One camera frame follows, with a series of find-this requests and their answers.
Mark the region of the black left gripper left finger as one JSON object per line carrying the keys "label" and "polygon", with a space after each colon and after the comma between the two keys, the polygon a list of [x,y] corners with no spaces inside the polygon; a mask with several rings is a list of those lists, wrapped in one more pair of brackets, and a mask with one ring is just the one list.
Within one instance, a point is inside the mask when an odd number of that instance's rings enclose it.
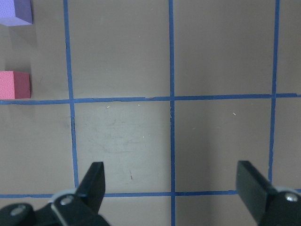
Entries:
{"label": "black left gripper left finger", "polygon": [[93,162],[79,187],[71,193],[58,193],[39,210],[25,202],[0,210],[2,226],[108,226],[98,214],[105,194],[102,162]]}

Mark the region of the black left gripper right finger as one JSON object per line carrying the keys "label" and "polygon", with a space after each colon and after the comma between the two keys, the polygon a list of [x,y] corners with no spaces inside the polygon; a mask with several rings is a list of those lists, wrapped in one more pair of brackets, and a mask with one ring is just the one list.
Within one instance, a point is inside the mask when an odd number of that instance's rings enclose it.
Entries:
{"label": "black left gripper right finger", "polygon": [[238,161],[236,191],[258,226],[299,226],[301,195],[273,186],[249,161]]}

